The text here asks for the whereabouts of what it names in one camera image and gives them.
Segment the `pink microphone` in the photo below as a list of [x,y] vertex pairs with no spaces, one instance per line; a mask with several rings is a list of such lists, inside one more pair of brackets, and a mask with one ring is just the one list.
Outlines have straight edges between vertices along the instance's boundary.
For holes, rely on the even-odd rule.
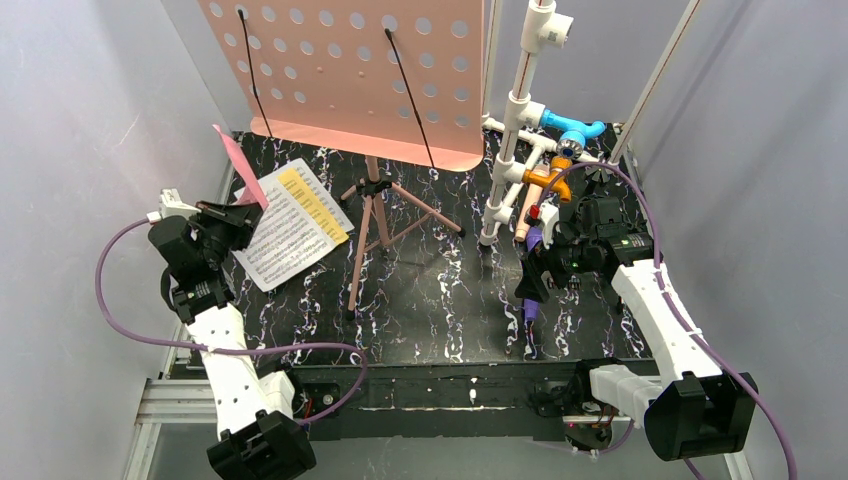
[[514,233],[514,241],[518,244],[524,243],[527,238],[531,225],[527,222],[526,216],[529,208],[538,201],[542,190],[543,186],[532,183],[527,185],[524,202],[517,218]]

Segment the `yellow sheet music page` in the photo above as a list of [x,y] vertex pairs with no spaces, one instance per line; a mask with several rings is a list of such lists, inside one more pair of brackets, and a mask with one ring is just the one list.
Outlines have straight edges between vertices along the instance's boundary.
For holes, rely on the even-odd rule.
[[324,195],[319,192],[321,184],[313,179],[313,174],[304,168],[291,168],[279,174],[277,180],[335,245],[349,239],[347,230],[325,203]]

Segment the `white sheet music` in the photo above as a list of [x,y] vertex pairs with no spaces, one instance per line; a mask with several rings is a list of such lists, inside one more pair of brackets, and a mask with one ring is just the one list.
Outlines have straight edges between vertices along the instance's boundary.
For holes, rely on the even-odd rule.
[[338,246],[281,187],[271,191],[268,201],[248,247],[233,253],[263,292],[282,285]]

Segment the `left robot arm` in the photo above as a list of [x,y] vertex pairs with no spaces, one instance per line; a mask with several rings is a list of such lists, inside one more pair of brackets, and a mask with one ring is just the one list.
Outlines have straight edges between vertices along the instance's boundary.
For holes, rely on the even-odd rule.
[[293,418],[297,389],[287,374],[259,376],[250,355],[232,280],[223,268],[245,249],[263,215],[258,203],[194,206],[170,191],[150,215],[150,243],[175,281],[165,297],[200,353],[215,402],[218,441],[207,450],[222,479],[295,479],[316,465]]

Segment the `sheet music pages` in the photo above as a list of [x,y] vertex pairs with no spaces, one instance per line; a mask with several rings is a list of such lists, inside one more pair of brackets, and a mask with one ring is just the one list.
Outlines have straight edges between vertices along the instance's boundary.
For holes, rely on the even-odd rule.
[[308,173],[313,174],[313,179],[317,180],[321,187],[319,188],[319,192],[322,193],[325,197],[325,203],[330,208],[330,211],[336,216],[337,220],[340,224],[344,226],[344,228],[348,232],[354,230],[354,225],[351,220],[347,217],[339,203],[334,199],[334,197],[330,194],[329,190],[325,187],[325,185],[321,182],[318,176],[312,171],[307,162],[303,158],[297,158],[295,160],[291,160],[284,164],[282,167],[276,169],[270,174],[267,174],[259,179],[259,183],[266,194],[268,200],[271,200],[271,191],[281,187],[284,191],[286,191],[292,198],[293,196],[279,183],[277,180],[277,176],[283,173],[285,170],[291,168],[304,168]]

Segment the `pink sheet music page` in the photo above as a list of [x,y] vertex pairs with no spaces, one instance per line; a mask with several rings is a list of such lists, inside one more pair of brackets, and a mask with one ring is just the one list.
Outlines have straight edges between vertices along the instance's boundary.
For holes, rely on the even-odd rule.
[[218,124],[212,127],[218,133],[235,172],[242,178],[245,188],[241,196],[234,202],[235,205],[257,204],[262,211],[269,206],[269,201],[259,183],[259,180],[239,144],[226,134]]

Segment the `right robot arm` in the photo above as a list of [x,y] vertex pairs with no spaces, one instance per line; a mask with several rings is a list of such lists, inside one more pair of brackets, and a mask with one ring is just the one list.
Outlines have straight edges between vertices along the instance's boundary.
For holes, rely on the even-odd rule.
[[654,261],[646,224],[627,220],[615,197],[582,200],[567,220],[539,203],[525,219],[530,230],[516,297],[541,304],[552,289],[571,289],[579,275],[598,274],[636,320],[660,376],[654,383],[615,358],[582,360],[552,397],[563,399],[566,410],[592,403],[630,418],[664,461],[741,451],[755,408],[752,378],[720,366],[697,344],[699,333],[683,308],[668,305],[674,291],[658,278],[664,265]]

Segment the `purple microphone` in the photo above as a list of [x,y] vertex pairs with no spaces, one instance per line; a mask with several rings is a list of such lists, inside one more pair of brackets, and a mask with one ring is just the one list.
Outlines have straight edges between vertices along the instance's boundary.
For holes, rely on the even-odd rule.
[[[531,227],[526,235],[524,246],[527,252],[531,251],[543,239],[542,231],[537,227]],[[523,319],[526,327],[530,327],[538,317],[539,303],[531,299],[523,300]]]

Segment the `pink music stand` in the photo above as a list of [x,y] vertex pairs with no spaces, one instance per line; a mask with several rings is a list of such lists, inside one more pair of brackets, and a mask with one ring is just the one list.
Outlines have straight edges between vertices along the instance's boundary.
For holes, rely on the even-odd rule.
[[483,159],[480,1],[204,1],[251,132],[361,154],[362,232],[389,246],[379,159],[465,172]]

